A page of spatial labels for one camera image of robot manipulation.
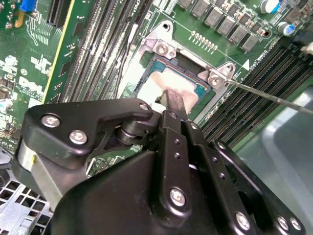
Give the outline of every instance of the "surface mount component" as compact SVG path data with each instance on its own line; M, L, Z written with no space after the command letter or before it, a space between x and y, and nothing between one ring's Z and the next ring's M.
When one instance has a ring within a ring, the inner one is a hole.
M231 29L233 28L234 24L235 24L235 21L234 21L232 18L230 18L230 17L227 16L227 17L223 20L223 22L221 23L221 25L220 25L220 27L217 29L217 31L218 31L220 34L226 36L226 35L231 31Z
M208 26L214 27L216 23L220 20L222 17L223 13L221 10L219 10L217 7L214 7L207 18L205 19L204 23L207 24Z
M251 51L251 49L257 44L258 41L258 37L251 34L242 44L241 48L245 51Z
M178 4L179 6L187 9L189 7L189 5L191 4L192 0L179 0Z
M231 36L229 37L229 40L234 43L239 43L246 33L247 33L247 30L241 25L239 25L236 28L236 30L231 34Z
M200 18L204 14L204 12L207 11L208 7L209 4L207 2L205 2L204 0L198 0L191 11L191 14L193 14L195 17Z

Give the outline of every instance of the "white label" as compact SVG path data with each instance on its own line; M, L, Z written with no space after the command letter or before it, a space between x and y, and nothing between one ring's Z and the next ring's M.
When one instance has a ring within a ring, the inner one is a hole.
M31 107L34 107L36 105L41 105L42 103L36 99L33 99L33 98L30 98L29 99L29 103L28 103L28 107L31 108Z
M35 57L31 57L30 62L35 64L35 69L39 70L41 73L49 75L49 68L51 63L41 55L40 60L36 59Z
M18 69L16 67L8 65L7 63L5 63L2 60L0 60L0 70L8 72L14 76L16 76L16 74L18 72Z
M29 82L26 78L24 78L22 76L20 76L19 85L21 85L22 87L27 87L31 91L37 92L37 94L44 95L42 86L39 86L34 82Z

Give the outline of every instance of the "blue capacitor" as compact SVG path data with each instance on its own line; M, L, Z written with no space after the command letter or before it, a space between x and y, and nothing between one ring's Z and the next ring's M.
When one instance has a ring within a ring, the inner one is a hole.
M260 10L262 13L275 13L279 6L279 0L263 0L260 3Z
M277 30L284 36L288 37L294 33L295 26L287 22L281 22L278 24Z

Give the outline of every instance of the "gray plastic surface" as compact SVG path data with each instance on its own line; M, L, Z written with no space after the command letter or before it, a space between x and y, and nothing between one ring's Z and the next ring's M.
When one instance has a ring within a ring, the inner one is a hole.
M294 102L313 110L313 87ZM285 108L237 154L313 234L313 117Z

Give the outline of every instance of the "integrated circuit chip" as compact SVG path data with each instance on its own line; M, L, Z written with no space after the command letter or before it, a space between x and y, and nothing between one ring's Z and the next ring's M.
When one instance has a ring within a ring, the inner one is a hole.
M220 25L217 31L222 35L227 35L233 28L234 24L235 24L235 21L232 18L227 16L223 20L222 24Z
M60 76L63 75L64 73L66 73L69 68L70 68L70 65L71 65L71 60L70 61L67 61L65 62L63 65L62 65L62 69L61 69L61 72L60 72Z
M195 17L200 18L203 13L207 10L209 4L206 3L204 0L198 0L196 5L191 11L191 14L193 14Z
M251 19L251 16L248 15L247 13L244 13L244 15L239 20L239 23L245 25L250 19Z
M246 29L242 26L238 26L236 30L232 33L232 35L229 37L229 40L234 43L239 43L242 38L246 34Z
M254 24L254 26L251 28L251 32L252 33L257 33L259 31L259 29L261 28L261 24L259 22L256 22Z
M0 84L6 87L7 79L1 78L0 79Z
M251 34L248 39L244 42L241 48L245 51L251 51L251 49L255 46L255 44L259 41L259 39Z
M187 9L191 2L192 0L179 0L178 5L181 6L182 8Z
M6 87L12 90L12 89L14 88L14 82L8 81L8 82L6 83Z
M234 16L238 10L239 10L239 6L236 5L236 4L234 4L234 5L232 5L232 6L230 7L230 9L228 10L227 13L228 13L230 16Z
M302 13L299 9L293 8L286 16L285 21L289 23L294 23L298 18L302 16Z
M84 30L84 25L85 25L85 22L78 22L76 23L75 25L75 29L74 29L74 32L73 32L73 37L81 34Z
M215 5L218 6L218 7L222 7L224 2L225 2L225 0L216 0Z
M220 20L222 15L223 15L222 11L220 11L217 7L214 7L207 16L204 23L207 24L208 26L214 27L216 23Z

